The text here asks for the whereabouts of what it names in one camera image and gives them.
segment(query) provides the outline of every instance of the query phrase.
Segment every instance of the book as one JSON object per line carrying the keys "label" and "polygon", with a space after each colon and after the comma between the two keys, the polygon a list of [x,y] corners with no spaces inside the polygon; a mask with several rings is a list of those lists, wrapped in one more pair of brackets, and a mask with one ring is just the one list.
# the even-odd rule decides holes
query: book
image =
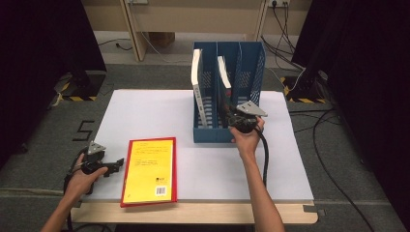
{"label": "book", "polygon": [[192,66],[190,71],[190,82],[192,84],[193,94],[196,100],[196,105],[198,107],[198,114],[201,119],[201,124],[204,128],[208,127],[206,121],[206,114],[204,108],[204,91],[202,86],[202,50],[194,49],[192,56]]}
{"label": "book", "polygon": [[177,201],[176,138],[131,140],[121,208]]}
{"label": "book", "polygon": [[223,56],[218,56],[218,70],[220,72],[220,78],[218,80],[218,113],[222,126],[227,128],[227,114],[229,113],[232,105],[232,88]]}

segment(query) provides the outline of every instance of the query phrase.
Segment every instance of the white tabletop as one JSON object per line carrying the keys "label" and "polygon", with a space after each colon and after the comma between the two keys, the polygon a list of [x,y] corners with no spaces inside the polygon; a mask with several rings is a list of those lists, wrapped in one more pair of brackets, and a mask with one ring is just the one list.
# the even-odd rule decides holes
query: white tabletop
{"label": "white tabletop", "polygon": [[[280,201],[313,200],[283,93],[262,91],[259,106],[268,113],[264,135],[270,161],[267,188]],[[175,136],[179,200],[249,200],[238,150],[229,143],[193,143],[192,90],[114,91],[95,142],[106,147],[104,162],[127,159],[132,139]],[[263,169],[262,142],[256,151]],[[121,198],[125,166],[99,178],[84,200]]]}

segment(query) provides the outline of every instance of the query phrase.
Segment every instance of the human hand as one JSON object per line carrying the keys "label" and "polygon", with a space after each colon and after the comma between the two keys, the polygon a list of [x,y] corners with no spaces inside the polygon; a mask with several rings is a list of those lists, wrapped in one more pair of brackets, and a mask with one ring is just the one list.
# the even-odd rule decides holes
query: human hand
{"label": "human hand", "polygon": [[[260,117],[256,117],[257,119],[257,126],[263,130],[263,126],[265,125],[265,121]],[[243,162],[256,162],[255,159],[255,151],[257,144],[259,142],[259,135],[255,130],[249,133],[242,133],[238,131],[236,128],[229,128],[230,132],[235,137],[232,139],[232,142],[236,143],[238,147],[239,154],[241,155],[241,159]]]}
{"label": "human hand", "polygon": [[[78,157],[75,166],[80,166],[83,157],[84,154],[81,154]],[[73,197],[75,201],[78,201],[81,195],[87,193],[90,190],[91,185],[106,171],[108,171],[108,167],[102,167],[87,175],[81,169],[76,170],[69,181],[65,195]]]}

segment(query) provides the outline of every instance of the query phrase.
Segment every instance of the yellow book cover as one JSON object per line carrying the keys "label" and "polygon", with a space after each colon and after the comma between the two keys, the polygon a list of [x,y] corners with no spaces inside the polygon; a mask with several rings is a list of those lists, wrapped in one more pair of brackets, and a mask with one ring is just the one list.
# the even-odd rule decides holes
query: yellow book cover
{"label": "yellow book cover", "polygon": [[130,141],[121,206],[176,201],[174,163],[175,138]]}

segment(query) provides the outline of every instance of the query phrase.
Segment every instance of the human arm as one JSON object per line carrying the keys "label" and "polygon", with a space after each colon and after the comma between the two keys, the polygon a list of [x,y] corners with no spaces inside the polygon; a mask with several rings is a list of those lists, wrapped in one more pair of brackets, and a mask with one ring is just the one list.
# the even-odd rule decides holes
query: human arm
{"label": "human arm", "polygon": [[[265,122],[258,118],[258,127],[263,129]],[[259,167],[256,163],[256,147],[259,135],[255,130],[250,133],[241,133],[230,128],[234,135],[233,142],[237,144],[239,154],[244,164],[248,180],[250,204],[257,231],[284,231],[283,222],[274,201],[263,185]]]}
{"label": "human arm", "polygon": [[[76,164],[81,163],[84,154],[80,155]],[[42,232],[61,231],[72,207],[81,198],[81,195],[90,190],[91,185],[106,171],[107,167],[102,167],[91,173],[85,174],[81,169],[74,172],[63,198],[60,200],[57,208],[54,210],[48,221],[43,226]]]}

